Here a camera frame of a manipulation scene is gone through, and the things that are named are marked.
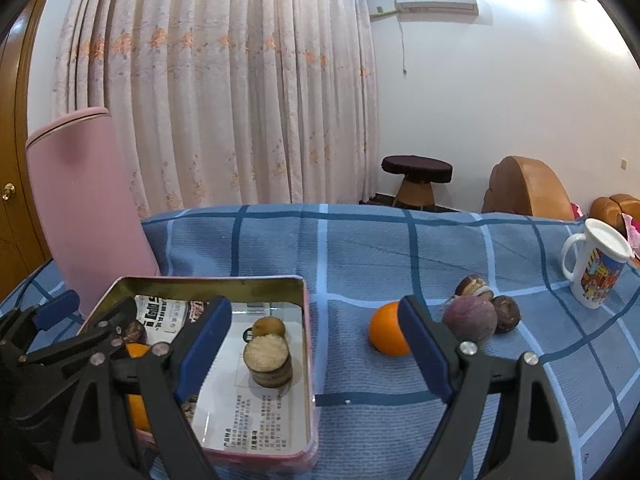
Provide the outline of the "dark mangosteen with calyx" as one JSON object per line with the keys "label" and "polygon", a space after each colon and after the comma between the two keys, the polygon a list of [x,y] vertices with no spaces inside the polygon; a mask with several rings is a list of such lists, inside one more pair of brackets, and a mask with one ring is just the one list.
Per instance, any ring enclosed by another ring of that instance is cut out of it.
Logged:
{"label": "dark mangosteen with calyx", "polygon": [[122,333],[122,339],[126,344],[145,344],[145,327],[138,320],[131,321]]}

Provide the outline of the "green-brown longan fruit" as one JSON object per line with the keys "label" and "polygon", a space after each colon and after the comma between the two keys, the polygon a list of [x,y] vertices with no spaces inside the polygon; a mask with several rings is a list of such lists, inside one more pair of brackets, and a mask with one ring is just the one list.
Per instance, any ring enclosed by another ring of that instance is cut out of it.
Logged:
{"label": "green-brown longan fruit", "polygon": [[252,338],[274,335],[284,338],[286,328],[283,321],[275,316],[258,318],[252,325]]}

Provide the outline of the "wooden door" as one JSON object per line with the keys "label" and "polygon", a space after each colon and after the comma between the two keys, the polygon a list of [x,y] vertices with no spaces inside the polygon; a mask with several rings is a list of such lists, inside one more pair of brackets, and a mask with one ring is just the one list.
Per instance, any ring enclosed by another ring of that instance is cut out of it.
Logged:
{"label": "wooden door", "polygon": [[0,186],[15,195],[0,204],[0,294],[3,298],[50,257],[38,219],[26,160],[28,81],[32,50],[47,0],[29,0],[1,43]]}

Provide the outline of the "dark brown round fruit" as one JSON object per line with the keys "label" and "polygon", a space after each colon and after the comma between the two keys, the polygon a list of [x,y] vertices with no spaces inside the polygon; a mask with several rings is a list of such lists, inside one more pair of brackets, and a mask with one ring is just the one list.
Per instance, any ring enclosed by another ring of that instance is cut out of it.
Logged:
{"label": "dark brown round fruit", "polygon": [[491,300],[497,315],[497,334],[506,334],[516,329],[521,321],[521,312],[518,303],[509,296],[495,296]]}

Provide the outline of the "printed paper in tin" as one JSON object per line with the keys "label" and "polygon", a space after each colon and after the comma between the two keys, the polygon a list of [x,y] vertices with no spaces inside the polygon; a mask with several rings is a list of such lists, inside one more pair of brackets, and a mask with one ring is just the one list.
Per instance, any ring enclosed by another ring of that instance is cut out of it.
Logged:
{"label": "printed paper in tin", "polygon": [[[293,365],[280,388],[256,382],[243,360],[252,325],[280,318]],[[232,304],[231,325],[195,401],[186,408],[195,437],[210,454],[290,456],[310,441],[307,341],[304,309],[290,302]]]}

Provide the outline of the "pink metal tin box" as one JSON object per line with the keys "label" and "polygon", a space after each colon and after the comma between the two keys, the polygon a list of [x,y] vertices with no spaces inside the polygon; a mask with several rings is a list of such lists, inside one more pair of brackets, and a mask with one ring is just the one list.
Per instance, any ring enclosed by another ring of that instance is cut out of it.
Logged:
{"label": "pink metal tin box", "polygon": [[[84,330],[120,300],[134,298],[146,342],[172,341],[203,301],[224,296],[231,320],[201,386],[191,428],[205,456],[224,465],[275,474],[302,474],[314,466],[318,422],[314,414],[308,294],[296,275],[240,278],[119,278],[88,314]],[[279,388],[254,381],[243,351],[260,318],[285,326],[292,379]]]}

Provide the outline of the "orange mandarin on cloth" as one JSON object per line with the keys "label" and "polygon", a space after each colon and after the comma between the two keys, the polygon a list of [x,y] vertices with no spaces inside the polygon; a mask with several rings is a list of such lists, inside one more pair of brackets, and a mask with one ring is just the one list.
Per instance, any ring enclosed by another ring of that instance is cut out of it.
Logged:
{"label": "orange mandarin on cloth", "polygon": [[408,356],[410,348],[398,322],[399,302],[383,304],[376,310],[369,324],[369,341],[386,356]]}

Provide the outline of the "cut sugarcane piece far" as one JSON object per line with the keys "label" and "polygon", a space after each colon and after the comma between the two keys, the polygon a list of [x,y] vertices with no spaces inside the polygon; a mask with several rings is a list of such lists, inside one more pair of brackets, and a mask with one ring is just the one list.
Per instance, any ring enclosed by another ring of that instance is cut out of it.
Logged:
{"label": "cut sugarcane piece far", "polygon": [[494,292],[488,286],[484,278],[479,275],[466,276],[457,286],[454,294],[460,296],[474,296],[491,301],[494,298]]}

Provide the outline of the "brass door knob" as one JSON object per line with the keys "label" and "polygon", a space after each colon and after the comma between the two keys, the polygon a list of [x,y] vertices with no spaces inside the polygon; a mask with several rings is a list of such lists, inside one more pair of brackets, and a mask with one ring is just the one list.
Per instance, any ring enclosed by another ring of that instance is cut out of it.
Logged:
{"label": "brass door knob", "polygon": [[16,193],[15,185],[13,183],[9,182],[2,188],[1,198],[5,202],[7,202],[8,200],[10,200],[15,195],[15,193]]}

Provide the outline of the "white cartoon mug with lid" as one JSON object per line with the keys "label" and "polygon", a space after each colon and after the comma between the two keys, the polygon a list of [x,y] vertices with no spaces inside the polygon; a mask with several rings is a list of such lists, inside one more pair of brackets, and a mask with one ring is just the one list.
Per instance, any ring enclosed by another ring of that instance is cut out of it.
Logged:
{"label": "white cartoon mug with lid", "polygon": [[634,251],[620,232],[607,223],[587,218],[584,230],[567,237],[561,250],[564,278],[577,301],[597,309],[614,288]]}

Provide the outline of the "dark round wooden stool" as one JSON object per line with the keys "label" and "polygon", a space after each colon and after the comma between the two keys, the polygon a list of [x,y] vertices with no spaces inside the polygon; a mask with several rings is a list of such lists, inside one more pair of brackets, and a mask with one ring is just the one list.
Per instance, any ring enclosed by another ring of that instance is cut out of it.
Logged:
{"label": "dark round wooden stool", "polygon": [[386,156],[381,168],[386,174],[402,177],[393,206],[419,210],[435,207],[433,184],[449,183],[454,173],[454,167],[449,162],[416,155]]}

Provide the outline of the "floral pink curtain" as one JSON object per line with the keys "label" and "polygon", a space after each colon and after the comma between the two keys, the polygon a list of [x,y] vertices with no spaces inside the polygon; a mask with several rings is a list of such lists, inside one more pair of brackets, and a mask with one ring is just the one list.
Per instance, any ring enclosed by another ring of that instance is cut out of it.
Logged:
{"label": "floral pink curtain", "polygon": [[144,218],[375,192],[367,0],[70,0],[52,110],[90,106],[114,119]]}

